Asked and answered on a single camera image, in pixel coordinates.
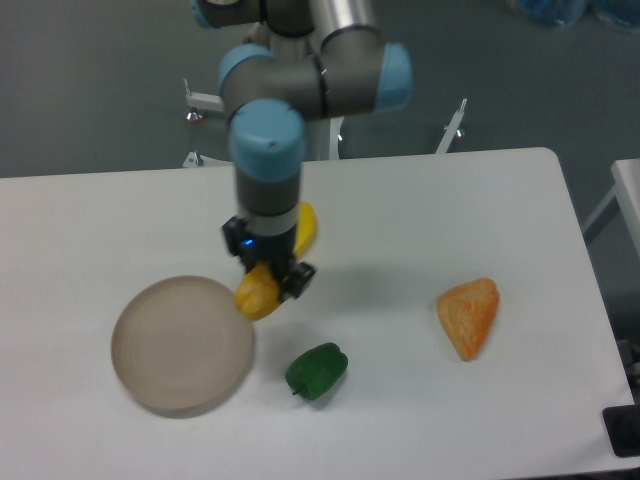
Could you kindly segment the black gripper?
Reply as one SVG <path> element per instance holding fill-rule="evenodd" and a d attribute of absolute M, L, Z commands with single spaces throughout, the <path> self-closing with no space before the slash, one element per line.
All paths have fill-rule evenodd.
<path fill-rule="evenodd" d="M 226 248 L 232 257 L 238 257 L 249 273 L 259 263 L 278 275 L 279 300 L 298 299 L 309 287 L 316 268 L 307 262 L 295 260 L 293 249 L 296 229 L 275 236 L 261 236 L 246 232 L 246 221 L 232 216 L 221 227 Z"/>

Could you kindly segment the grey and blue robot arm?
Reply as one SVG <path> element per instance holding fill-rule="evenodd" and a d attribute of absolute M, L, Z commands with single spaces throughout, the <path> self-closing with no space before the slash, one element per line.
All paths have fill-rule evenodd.
<path fill-rule="evenodd" d="M 290 61 L 242 44 L 218 76 L 238 202 L 222 228 L 227 249 L 246 270 L 264 267 L 279 300 L 296 298 L 315 273 L 294 254 L 306 125 L 405 106 L 409 53 L 383 39 L 367 1 L 194 1 L 191 11 L 204 28 L 259 23 L 286 39 L 318 39 L 317 52 Z"/>

